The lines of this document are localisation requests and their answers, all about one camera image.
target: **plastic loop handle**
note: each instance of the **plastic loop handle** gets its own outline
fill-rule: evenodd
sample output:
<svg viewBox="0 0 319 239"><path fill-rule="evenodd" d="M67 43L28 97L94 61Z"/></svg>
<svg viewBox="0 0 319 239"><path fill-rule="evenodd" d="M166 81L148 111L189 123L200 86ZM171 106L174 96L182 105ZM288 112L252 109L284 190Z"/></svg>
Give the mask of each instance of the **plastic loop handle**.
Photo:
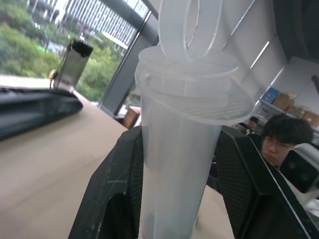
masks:
<svg viewBox="0 0 319 239"><path fill-rule="evenodd" d="M185 62L199 59L210 50L219 25L222 0L198 0L193 38L186 42L187 19L193 0L162 0L159 40L167 58Z"/></svg>

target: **cardboard box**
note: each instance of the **cardboard box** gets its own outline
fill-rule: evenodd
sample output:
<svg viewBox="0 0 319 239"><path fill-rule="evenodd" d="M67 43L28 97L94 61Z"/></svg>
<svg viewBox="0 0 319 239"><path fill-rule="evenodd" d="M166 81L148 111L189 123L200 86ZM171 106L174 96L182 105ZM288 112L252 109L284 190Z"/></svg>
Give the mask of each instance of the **cardboard box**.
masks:
<svg viewBox="0 0 319 239"><path fill-rule="evenodd" d="M141 108L137 107L130 107L128 112L126 113L124 120L123 120L123 126L125 126L128 129L133 128L136 120L140 116Z"/></svg>
<svg viewBox="0 0 319 239"><path fill-rule="evenodd" d="M294 105L290 105L289 109L288 109L288 113L290 113L291 115L293 115L294 117L296 117L297 119L301 119L305 114L306 114L306 110L304 110L303 108L294 106Z"/></svg>
<svg viewBox="0 0 319 239"><path fill-rule="evenodd" d="M311 111L307 111L302 119L307 121L312 127L319 126L319 116Z"/></svg>
<svg viewBox="0 0 319 239"><path fill-rule="evenodd" d="M276 100L273 102L273 105L280 108L281 110L287 109L288 106L294 103L294 99L290 98L289 96L279 93Z"/></svg>

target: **window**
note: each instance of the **window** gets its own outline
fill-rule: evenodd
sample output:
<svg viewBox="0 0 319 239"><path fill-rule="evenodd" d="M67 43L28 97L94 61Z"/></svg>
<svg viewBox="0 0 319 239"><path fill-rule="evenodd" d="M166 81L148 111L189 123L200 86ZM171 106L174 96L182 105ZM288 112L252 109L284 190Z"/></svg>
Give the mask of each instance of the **window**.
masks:
<svg viewBox="0 0 319 239"><path fill-rule="evenodd" d="M97 0L65 0L54 9L59 14L50 21L37 14L51 12L55 5L37 0L0 0L0 74L45 79L60 65L68 42L82 36L94 50L76 90L98 102L123 59L123 47L129 47L137 31ZM143 9L140 16L149 11Z"/></svg>
<svg viewBox="0 0 319 239"><path fill-rule="evenodd" d="M130 106L141 107L141 92L135 84L128 97L126 98L124 106L126 108Z"/></svg>

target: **desk surface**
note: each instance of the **desk surface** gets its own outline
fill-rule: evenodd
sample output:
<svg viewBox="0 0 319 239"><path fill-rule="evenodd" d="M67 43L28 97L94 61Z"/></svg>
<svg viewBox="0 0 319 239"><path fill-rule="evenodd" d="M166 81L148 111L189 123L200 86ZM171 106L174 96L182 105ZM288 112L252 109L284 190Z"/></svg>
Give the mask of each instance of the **desk surface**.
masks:
<svg viewBox="0 0 319 239"><path fill-rule="evenodd" d="M0 142L1 239L68 237L92 173L126 130L79 98L79 114ZM233 238L223 199L208 187L193 238Z"/></svg>

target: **man's black hair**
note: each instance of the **man's black hair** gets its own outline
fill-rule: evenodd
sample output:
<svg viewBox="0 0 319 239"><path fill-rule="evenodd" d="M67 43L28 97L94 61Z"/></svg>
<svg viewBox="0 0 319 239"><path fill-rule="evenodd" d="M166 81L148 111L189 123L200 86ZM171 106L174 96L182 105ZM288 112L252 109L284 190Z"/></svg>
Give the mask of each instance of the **man's black hair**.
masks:
<svg viewBox="0 0 319 239"><path fill-rule="evenodd" d="M311 143L314 131L303 119L294 119L285 115L273 116L264 127L263 137L274 137L282 143Z"/></svg>
<svg viewBox="0 0 319 239"><path fill-rule="evenodd" d="M252 116L250 119L250 121L258 123L259 119L257 117Z"/></svg>

